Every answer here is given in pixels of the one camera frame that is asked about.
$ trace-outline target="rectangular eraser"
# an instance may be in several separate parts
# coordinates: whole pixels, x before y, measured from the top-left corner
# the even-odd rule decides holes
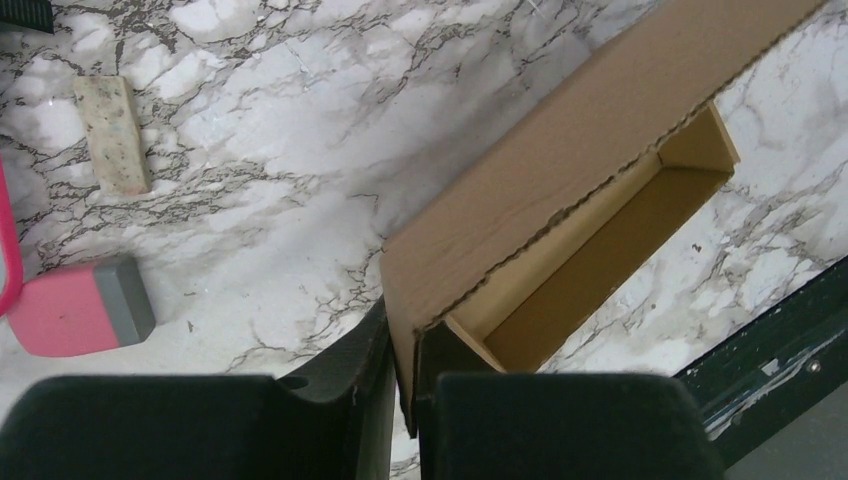
[[[72,357],[141,343],[156,326],[130,256],[60,267],[27,282],[7,314],[24,349]]]
[[[77,77],[74,93],[100,188],[122,195],[149,192],[150,170],[124,77]]]

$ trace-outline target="white marble surface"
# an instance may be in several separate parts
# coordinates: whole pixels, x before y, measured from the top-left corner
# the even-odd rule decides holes
[[[61,373],[282,375],[380,295],[383,240],[656,0],[69,0],[0,34],[0,154],[28,276],[142,263],[141,345],[27,355],[0,415]],[[673,373],[848,253],[848,0],[721,95],[743,158],[547,370]],[[154,191],[101,194],[71,80],[129,78]],[[396,422],[393,473],[417,478]]]

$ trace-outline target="open cardboard box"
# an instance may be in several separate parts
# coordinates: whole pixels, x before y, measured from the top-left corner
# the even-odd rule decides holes
[[[386,243],[410,433],[448,370],[534,371],[732,175],[712,97],[824,0],[666,0]]]

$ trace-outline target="black object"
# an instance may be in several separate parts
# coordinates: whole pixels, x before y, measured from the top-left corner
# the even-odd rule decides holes
[[[0,0],[0,22],[53,33],[49,0]]]
[[[848,382],[846,332],[848,258],[677,375],[726,465]]]
[[[680,382],[627,374],[443,374],[419,418],[424,478],[718,480]]]
[[[45,380],[0,430],[0,478],[388,478],[394,385],[382,302],[278,381]]]

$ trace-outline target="small hole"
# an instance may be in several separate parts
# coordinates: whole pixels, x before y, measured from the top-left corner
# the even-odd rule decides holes
[[[300,390],[301,388],[309,385],[309,380],[305,377],[298,377],[295,375],[281,378],[280,383],[289,390]]]

